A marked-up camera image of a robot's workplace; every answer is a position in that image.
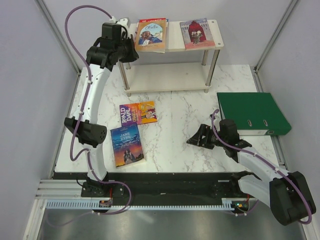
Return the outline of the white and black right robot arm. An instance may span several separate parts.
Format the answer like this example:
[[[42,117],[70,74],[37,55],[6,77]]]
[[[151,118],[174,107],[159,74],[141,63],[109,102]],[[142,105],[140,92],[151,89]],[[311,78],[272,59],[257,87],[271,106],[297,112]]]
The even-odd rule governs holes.
[[[312,222],[317,209],[304,175],[279,168],[265,159],[249,142],[240,138],[233,120],[221,120],[219,129],[201,124],[186,142],[210,150],[221,147],[229,158],[248,169],[233,176],[229,184],[233,196],[248,194],[256,198],[270,208],[283,226]]]

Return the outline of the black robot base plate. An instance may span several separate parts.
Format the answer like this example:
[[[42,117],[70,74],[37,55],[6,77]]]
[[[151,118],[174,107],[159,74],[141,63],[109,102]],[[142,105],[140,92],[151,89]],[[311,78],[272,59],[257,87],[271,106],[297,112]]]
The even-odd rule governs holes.
[[[83,172],[55,173],[54,180],[81,180],[81,196],[110,197],[116,203],[168,204],[168,205],[217,205],[223,199],[247,204],[252,199],[239,191],[232,172],[110,172],[109,184],[90,180]]]

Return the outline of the red 13-Storey Treehouse book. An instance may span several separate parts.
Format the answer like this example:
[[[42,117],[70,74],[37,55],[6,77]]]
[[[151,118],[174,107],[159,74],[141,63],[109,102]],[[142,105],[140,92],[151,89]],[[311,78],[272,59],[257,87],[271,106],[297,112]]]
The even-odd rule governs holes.
[[[166,23],[166,25],[169,24],[169,19],[165,17],[156,17],[156,18],[145,18],[145,19],[139,19],[137,24],[144,24],[144,23],[157,23],[163,21]]]

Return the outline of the Roald Dahl Charlie book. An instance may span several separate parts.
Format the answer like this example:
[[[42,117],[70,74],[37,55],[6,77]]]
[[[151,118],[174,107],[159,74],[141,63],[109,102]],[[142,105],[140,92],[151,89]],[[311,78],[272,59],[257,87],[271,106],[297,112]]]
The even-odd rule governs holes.
[[[122,127],[156,123],[158,116],[154,101],[121,104],[119,106]]]

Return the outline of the green lever arch file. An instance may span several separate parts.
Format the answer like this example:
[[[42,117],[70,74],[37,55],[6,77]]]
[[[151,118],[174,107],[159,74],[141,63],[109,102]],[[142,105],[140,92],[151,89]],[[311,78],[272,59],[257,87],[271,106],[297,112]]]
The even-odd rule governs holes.
[[[233,120],[241,136],[284,136],[290,123],[268,92],[218,92],[222,119]]]

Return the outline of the blue Jane Eyre book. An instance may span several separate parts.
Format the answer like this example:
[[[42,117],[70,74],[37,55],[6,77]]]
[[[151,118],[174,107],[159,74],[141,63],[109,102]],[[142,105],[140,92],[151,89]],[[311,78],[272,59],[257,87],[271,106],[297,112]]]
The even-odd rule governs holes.
[[[137,124],[112,129],[110,134],[117,169],[146,161]]]

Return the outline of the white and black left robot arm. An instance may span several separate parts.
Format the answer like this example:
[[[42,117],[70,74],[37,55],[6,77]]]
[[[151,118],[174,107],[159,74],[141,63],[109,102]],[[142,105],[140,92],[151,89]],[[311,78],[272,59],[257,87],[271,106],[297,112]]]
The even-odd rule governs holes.
[[[92,191],[99,197],[106,196],[110,185],[104,181],[108,172],[104,164],[103,142],[107,128],[98,124],[98,110],[104,87],[116,63],[132,63],[139,56],[134,47],[133,36],[129,32],[130,20],[103,23],[101,36],[82,58],[85,70],[81,78],[85,80],[80,102],[72,117],[64,120],[64,126],[72,133],[71,146],[78,141],[86,154],[87,176],[95,181]]]

